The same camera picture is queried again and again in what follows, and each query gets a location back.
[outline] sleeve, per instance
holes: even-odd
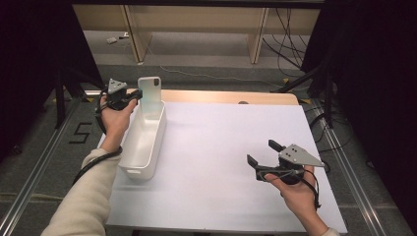
[[[333,228],[329,228],[328,231],[322,236],[339,236],[340,234]]]
[[[85,158],[83,167],[107,154],[97,148]],[[71,188],[43,230],[47,235],[105,235],[104,224],[110,213],[110,194],[120,155],[105,159],[90,169]]]

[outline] aluminum rail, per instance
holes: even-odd
[[[313,99],[313,105],[317,108],[317,115],[320,115],[322,112],[324,112],[322,108],[319,108],[320,105],[315,99]],[[328,140],[328,143],[330,144],[331,148],[333,148],[333,153],[335,155],[337,163],[339,164],[344,178],[346,179],[346,182],[349,185],[350,191],[352,192],[352,195],[364,216],[364,219],[368,225],[370,232],[372,233],[372,235],[375,236],[387,235],[386,231],[384,230],[384,227],[381,224],[377,212],[372,207],[371,201],[369,200],[368,196],[364,191],[364,188],[362,187],[358,177],[356,176],[355,171],[353,170],[352,165],[350,164],[349,159],[346,156],[346,153],[343,151],[343,147],[341,147],[341,143],[338,140],[334,130],[325,129],[325,126],[327,124],[326,121],[324,121],[324,119],[321,119],[320,124],[322,125],[322,128],[326,130],[326,138]]]
[[[9,208],[7,213],[2,218],[2,222],[0,225],[0,235],[11,235],[13,230],[15,229],[22,213],[24,212],[28,202],[30,200],[30,196],[33,191],[36,189],[37,184],[40,181],[43,173],[45,172],[48,163],[56,150],[57,146],[59,145],[61,138],[65,131],[67,130],[69,120],[71,119],[72,115],[75,113],[75,110],[80,105],[82,99],[74,97],[67,110],[67,116],[62,122],[60,128],[55,129],[54,133],[52,134],[51,139],[49,140],[46,148],[43,150],[42,155],[40,156],[39,160],[37,161],[33,171],[31,172],[27,182],[25,183],[24,187],[16,196],[12,206]]]

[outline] cabinet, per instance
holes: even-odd
[[[217,32],[248,35],[252,63],[257,63],[264,34],[285,34],[286,9],[132,5],[73,5],[83,30],[127,31],[138,62],[145,60],[155,31]],[[291,33],[310,35],[320,10],[292,9]]]

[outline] person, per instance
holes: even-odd
[[[106,136],[100,147],[84,159],[82,167],[99,156],[118,150],[136,104],[133,99],[121,111],[102,110]],[[87,171],[70,189],[41,235],[105,235],[104,225],[110,213],[109,199],[119,160],[120,155],[105,159]]]
[[[105,96],[101,99],[101,103],[104,102]],[[136,105],[134,99],[121,111],[110,108],[102,110],[106,136],[100,147],[93,149],[85,158],[82,168],[95,158],[118,150]],[[120,155],[105,159],[87,171],[70,189],[41,235],[105,235],[105,222],[110,213],[109,199],[119,160]],[[313,171],[312,166],[305,168]],[[306,185],[299,183],[288,186],[272,174],[267,174],[265,178],[281,192],[287,206],[309,235],[338,235],[316,213],[313,192]],[[305,179],[315,186],[312,175],[306,174]]]

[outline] table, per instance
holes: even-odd
[[[148,181],[132,180],[118,169],[108,225],[222,233],[304,232],[279,192],[257,181],[246,162],[249,153],[260,164],[277,164],[268,139],[286,146],[296,143],[318,156],[294,95],[163,90],[162,99],[167,127],[155,174]],[[236,104],[239,101],[250,104]],[[316,175],[323,205],[319,215],[329,226],[346,232],[324,170],[318,168]]]

